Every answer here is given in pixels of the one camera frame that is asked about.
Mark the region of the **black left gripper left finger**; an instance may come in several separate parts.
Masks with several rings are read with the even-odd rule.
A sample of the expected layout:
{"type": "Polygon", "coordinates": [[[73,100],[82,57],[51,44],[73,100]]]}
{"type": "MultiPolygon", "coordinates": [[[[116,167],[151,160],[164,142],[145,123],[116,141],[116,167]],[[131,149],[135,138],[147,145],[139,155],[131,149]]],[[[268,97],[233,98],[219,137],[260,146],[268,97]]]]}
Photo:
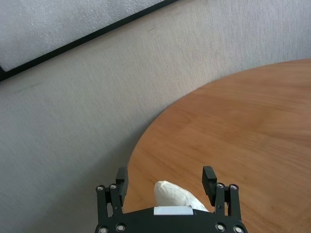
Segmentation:
{"type": "Polygon", "coordinates": [[[96,187],[98,224],[108,220],[107,205],[110,203],[113,215],[121,215],[124,199],[128,189],[128,169],[121,167],[118,169],[115,182],[109,187],[99,185],[96,187]]]}

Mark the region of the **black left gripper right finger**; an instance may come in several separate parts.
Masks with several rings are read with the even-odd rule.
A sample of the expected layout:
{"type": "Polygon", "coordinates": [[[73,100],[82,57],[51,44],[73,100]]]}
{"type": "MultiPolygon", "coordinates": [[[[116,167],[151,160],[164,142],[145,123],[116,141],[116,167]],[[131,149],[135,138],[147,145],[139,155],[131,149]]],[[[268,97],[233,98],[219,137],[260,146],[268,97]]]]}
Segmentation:
{"type": "Polygon", "coordinates": [[[211,166],[203,166],[202,184],[216,215],[225,217],[225,205],[227,204],[227,216],[236,222],[241,222],[239,187],[236,184],[225,186],[218,182],[211,166]]]}

